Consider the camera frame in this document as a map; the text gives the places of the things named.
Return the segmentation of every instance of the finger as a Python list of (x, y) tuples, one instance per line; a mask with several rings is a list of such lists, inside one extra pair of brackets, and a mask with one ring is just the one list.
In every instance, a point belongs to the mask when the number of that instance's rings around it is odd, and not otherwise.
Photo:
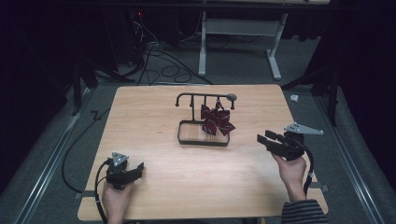
[(114, 189), (114, 185), (105, 181), (104, 189)]
[(103, 184), (103, 189), (107, 189), (108, 185), (107, 185), (107, 181), (105, 181), (105, 183)]
[(297, 159), (297, 160), (298, 160), (298, 162), (299, 162), (302, 166), (306, 167), (306, 160), (305, 160), (303, 157), (300, 157), (300, 158)]
[(133, 187), (134, 187), (134, 182), (131, 182), (125, 185), (124, 190), (131, 190)]
[(272, 152), (271, 152), (271, 155), (273, 156), (274, 160), (276, 160), (276, 162), (278, 164), (280, 164), (281, 162), (284, 162), (284, 160), (280, 156), (278, 156), (278, 155), (276, 155), (276, 154), (274, 154)]

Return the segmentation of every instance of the metal rail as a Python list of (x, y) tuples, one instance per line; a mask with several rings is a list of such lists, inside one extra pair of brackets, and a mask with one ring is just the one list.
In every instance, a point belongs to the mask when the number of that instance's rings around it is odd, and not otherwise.
[(271, 11), (271, 12), (307, 12), (310, 13), (312, 10), (323, 11), (323, 12), (341, 12), (350, 13), (353, 11), (360, 11), (363, 6), (347, 6), (347, 7), (335, 7), (328, 4), (307, 4), (302, 3), (238, 3), (238, 2), (226, 2), (226, 3), (197, 3), (197, 2), (183, 2), (183, 3), (147, 3), (147, 2), (125, 2), (125, 1), (61, 1), (55, 4), (49, 4), (54, 6), (69, 6), (69, 7), (134, 7), (139, 9), (161, 9), (161, 10), (195, 10), (195, 11)]
[(350, 181), (352, 183), (353, 188), (356, 190), (359, 199), (361, 200), (361, 205), (363, 206), (364, 211), (366, 212), (367, 217), (369, 218), (371, 223), (384, 223), (384, 220), (378, 210), (375, 201), (373, 200), (372, 194), (370, 190), (367, 188), (366, 183), (361, 177), (358, 168), (355, 165), (352, 157), (350, 156), (347, 146), (345, 145), (341, 134), (338, 130), (332, 126), (331, 121), (327, 117), (327, 109), (326, 105), (323, 102), (321, 97), (314, 97), (315, 102), (325, 118), (327, 125), (329, 126), (332, 136), (338, 146), (338, 153), (341, 156), (341, 161), (343, 162), (344, 166), (346, 167), (346, 173), (348, 174)]
[(26, 203), (24, 204), (22, 210), (19, 212), (17, 218), (14, 220), (13, 223), (19, 224), (19, 223), (29, 223), (30, 219), (32, 218), (35, 209), (37, 208), (38, 204), (41, 201), (41, 198), (44, 194), (44, 192), (47, 189), (47, 186), (49, 185), (53, 174), (56, 171), (56, 168), (58, 167), (58, 164), (63, 158), (64, 153), (66, 152), (66, 144), (67, 141), (70, 137), (71, 132), (73, 131), (74, 127), (76, 126), (78, 119), (81, 115), (82, 108), (84, 108), (84, 105), (86, 105), (89, 100), (91, 99), (93, 91), (90, 91), (88, 88), (85, 89), (83, 95), (85, 95), (85, 100), (82, 103), (81, 110), (73, 116), (70, 121), (68, 126), (65, 128), (61, 138), (58, 140), (55, 149), (52, 152), (52, 155), (49, 157), (49, 160), (41, 173), (40, 177), (38, 178), (37, 182), (35, 183), (35, 186), (32, 190), (32, 192), (29, 195), (29, 198), (26, 200)]

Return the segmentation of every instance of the white object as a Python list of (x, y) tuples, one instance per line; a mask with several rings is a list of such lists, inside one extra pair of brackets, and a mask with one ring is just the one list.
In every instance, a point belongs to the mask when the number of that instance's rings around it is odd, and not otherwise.
[(204, 77), (206, 74), (206, 35), (226, 34), (226, 35), (263, 35), (272, 36), (274, 44), (271, 49), (267, 49), (266, 56), (273, 73), (274, 80), (280, 80), (279, 68), (277, 66), (275, 54), (286, 24), (287, 13), (282, 14), (279, 21), (246, 21), (246, 20), (226, 20), (208, 19), (206, 12), (202, 14), (201, 50), (198, 65), (198, 76)]
[(291, 95), (290, 99), (294, 102), (298, 102), (298, 95)]

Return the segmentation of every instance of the fabric bow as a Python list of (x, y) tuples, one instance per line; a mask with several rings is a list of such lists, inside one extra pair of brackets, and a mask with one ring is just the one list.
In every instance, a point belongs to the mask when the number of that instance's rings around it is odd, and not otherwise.
[(204, 119), (202, 130), (212, 135), (216, 135), (217, 128), (219, 128), (223, 135), (226, 135), (235, 129), (235, 127), (230, 123), (230, 111), (224, 109), (220, 101), (216, 102), (216, 108), (214, 109), (210, 109), (206, 105), (202, 105), (201, 119)]

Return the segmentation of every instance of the person's hand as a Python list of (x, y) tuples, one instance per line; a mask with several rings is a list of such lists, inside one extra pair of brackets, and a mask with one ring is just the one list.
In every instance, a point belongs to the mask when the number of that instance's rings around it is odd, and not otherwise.
[(279, 167), (280, 178), (285, 184), (291, 203), (306, 200), (303, 189), (303, 178), (306, 162), (303, 157), (294, 161), (285, 161), (283, 158), (271, 153)]
[(125, 186), (125, 189), (114, 189), (112, 184), (105, 182), (102, 194), (103, 205), (107, 210), (107, 223), (123, 223), (129, 202), (131, 201), (134, 182)]

